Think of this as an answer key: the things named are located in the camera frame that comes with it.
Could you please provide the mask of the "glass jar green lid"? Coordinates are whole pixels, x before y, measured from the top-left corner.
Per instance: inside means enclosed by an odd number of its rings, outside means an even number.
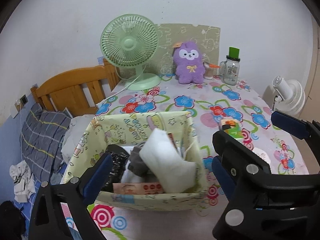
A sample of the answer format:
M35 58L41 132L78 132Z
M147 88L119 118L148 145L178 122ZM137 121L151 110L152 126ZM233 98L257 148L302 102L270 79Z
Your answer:
M240 70L240 49L235 47L229 47L226 60L220 62L219 75L224 83L227 85L236 85Z

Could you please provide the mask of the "grey sock bundle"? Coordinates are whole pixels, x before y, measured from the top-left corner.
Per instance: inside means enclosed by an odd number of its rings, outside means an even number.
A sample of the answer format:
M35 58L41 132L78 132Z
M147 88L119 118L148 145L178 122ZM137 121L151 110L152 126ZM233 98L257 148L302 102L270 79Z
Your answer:
M135 146L131 150L131 153L129 156L130 163L128 165L128 169L135 175L144 178L144 177L147 177L148 175L151 175L152 172L140 157L139 155L140 150L141 148L137 146Z

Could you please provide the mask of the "white paper package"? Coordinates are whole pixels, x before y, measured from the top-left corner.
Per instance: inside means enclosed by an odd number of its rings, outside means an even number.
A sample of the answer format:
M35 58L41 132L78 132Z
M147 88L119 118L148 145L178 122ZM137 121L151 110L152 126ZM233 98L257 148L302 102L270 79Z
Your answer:
M267 153L257 147L253 148L252 150L259 158L263 159L263 161L265 161L266 163L268 163L268 165L271 164L270 158L267 155Z

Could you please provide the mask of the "crumpled white cloth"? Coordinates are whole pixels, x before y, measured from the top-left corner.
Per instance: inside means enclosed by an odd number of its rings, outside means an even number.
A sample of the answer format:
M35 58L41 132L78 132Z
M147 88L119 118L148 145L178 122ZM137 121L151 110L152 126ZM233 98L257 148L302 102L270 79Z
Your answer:
M14 182L15 200L27 203L28 199L36 193L34 175L25 160L17 165L11 165L9 174Z

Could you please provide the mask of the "floral tablecloth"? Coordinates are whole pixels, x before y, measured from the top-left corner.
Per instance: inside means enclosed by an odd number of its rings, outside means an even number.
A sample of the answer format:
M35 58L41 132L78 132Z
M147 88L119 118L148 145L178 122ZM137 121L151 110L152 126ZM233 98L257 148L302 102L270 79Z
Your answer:
M212 239L212 230L227 205L225 194L211 164L216 155L212 136L227 116L241 122L243 144L265 151L275 174L307 174L308 169L293 138L271 123L271 109L245 81L225 85L219 78L200 85L181 85L172 75L144 91L123 90L106 100L99 115L151 112L187 112L197 134L208 190L191 210L144 211L94 203L88 210L107 239Z

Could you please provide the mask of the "green tissue pack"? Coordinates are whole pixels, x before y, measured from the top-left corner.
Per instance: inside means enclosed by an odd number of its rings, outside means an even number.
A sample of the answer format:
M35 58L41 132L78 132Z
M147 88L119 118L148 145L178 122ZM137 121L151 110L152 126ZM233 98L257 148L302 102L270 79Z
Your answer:
M221 131L224 131L231 137L233 137L236 140L241 140L244 138L242 135L242 125L241 123L232 118L225 118L221 119L219 123L219 129Z

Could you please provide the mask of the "white standing fan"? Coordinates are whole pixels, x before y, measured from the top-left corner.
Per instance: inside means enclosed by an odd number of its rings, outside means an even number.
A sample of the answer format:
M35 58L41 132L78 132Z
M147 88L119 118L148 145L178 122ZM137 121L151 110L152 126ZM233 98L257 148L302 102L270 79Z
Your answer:
M290 116L297 116L305 104L305 92L297 80L285 80L278 75L274 78L272 86L276 91L273 110Z

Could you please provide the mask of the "toothpick holder orange lid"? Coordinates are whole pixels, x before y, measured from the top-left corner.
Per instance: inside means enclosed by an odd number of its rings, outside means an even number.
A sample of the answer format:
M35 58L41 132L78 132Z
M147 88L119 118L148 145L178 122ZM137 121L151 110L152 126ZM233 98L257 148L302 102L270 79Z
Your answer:
M203 65L204 65L204 68L205 68L205 72L204 72L204 78L205 79L211 80L214 77L218 76L220 66L215 65L215 64L211 64L211 63L208 63L208 62L204 62Z

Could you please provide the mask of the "black bag in box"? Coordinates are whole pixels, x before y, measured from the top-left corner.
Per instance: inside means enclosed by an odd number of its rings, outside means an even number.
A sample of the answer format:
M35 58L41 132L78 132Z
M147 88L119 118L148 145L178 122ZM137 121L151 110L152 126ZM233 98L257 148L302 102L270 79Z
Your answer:
M107 152L110 153L112 157L112 170L107 176L101 190L104 192L113 192L113 184L121 182L130 155L124 148L116 144L108 145Z

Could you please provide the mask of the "white pillow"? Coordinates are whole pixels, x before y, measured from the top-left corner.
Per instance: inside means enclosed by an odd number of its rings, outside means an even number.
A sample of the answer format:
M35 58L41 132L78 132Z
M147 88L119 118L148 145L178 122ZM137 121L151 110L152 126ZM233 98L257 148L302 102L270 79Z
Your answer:
M93 114L85 114L71 119L69 129L64 135L61 148L61 154L66 164L69 163L76 146L93 117Z

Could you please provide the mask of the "blue plaid pillow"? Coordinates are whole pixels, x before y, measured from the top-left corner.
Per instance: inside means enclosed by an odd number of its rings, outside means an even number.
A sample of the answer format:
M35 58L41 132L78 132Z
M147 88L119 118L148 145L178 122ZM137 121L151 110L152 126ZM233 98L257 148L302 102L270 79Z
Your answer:
M45 111L35 103L21 130L22 158L34 177L49 181L65 163L61 148L71 117L66 112Z

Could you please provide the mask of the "white towel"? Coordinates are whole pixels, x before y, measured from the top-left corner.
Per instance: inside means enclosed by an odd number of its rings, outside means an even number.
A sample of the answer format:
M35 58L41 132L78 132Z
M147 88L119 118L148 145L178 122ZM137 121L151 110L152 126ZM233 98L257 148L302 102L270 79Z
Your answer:
M166 131L154 129L139 156L165 193L182 193L195 186L196 163L181 157Z

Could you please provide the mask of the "green desk fan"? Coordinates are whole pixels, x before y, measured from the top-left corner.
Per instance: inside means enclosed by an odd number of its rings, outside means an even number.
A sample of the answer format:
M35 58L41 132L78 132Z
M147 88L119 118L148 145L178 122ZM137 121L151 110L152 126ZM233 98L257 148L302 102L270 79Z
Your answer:
M100 49L104 58L119 69L134 69L135 75L126 79L125 88L146 90L161 82L160 77L145 71L158 47L154 23L136 14L116 17L103 30Z

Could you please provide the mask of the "pink tissue pack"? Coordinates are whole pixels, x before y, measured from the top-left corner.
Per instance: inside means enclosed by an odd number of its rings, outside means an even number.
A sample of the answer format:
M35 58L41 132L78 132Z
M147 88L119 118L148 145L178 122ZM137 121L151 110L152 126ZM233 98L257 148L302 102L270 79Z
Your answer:
M114 183L113 191L116 194L162 194L164 193L160 183Z

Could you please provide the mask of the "yellow fabric storage box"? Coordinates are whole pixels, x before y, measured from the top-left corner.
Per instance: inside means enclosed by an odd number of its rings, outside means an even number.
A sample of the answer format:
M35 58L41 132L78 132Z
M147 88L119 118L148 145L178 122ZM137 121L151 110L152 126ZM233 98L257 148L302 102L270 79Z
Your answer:
M67 183L81 177L92 167L110 144L134 146L147 141L159 128L173 135L178 147L187 151L185 160L197 165L195 186L184 193L124 195L101 191L97 204L144 211L182 211L194 209L206 196L206 169L191 115L187 112L151 112L99 115L84 131L62 178Z

